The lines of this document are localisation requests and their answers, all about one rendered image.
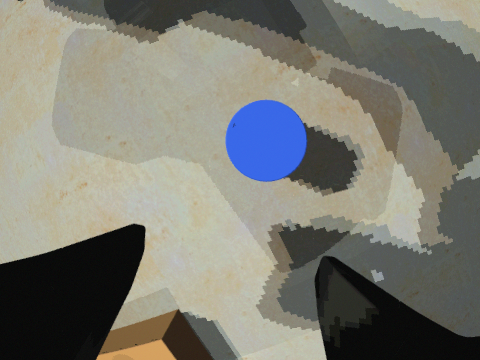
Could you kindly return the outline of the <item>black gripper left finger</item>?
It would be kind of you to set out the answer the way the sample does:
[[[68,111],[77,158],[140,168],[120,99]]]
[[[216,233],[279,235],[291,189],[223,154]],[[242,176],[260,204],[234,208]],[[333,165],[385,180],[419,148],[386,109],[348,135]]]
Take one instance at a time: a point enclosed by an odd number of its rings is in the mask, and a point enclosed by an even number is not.
[[[145,251],[144,225],[0,264],[0,360],[97,360]]]

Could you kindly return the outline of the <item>dark blue marker cap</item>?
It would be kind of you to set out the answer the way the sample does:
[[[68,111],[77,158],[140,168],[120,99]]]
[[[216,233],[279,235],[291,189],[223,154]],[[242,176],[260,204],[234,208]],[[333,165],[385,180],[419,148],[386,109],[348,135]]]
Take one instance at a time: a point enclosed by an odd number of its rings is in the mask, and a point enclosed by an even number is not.
[[[307,151],[307,129],[296,111],[271,100],[252,101],[236,112],[225,132],[233,167],[256,181],[295,172]]]

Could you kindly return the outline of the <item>tan wooden block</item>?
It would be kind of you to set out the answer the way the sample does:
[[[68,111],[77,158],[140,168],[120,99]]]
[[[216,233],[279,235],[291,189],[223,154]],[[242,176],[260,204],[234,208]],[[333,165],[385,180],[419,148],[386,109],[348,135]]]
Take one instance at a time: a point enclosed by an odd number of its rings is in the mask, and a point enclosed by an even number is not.
[[[97,360],[212,360],[180,309],[111,329]]]

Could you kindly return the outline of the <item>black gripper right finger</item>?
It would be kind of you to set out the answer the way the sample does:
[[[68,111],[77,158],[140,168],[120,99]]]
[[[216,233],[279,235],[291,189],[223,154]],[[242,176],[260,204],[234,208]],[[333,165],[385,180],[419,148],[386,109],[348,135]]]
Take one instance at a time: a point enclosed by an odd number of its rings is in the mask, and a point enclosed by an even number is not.
[[[480,360],[480,336],[445,329],[333,256],[315,287],[327,360]]]

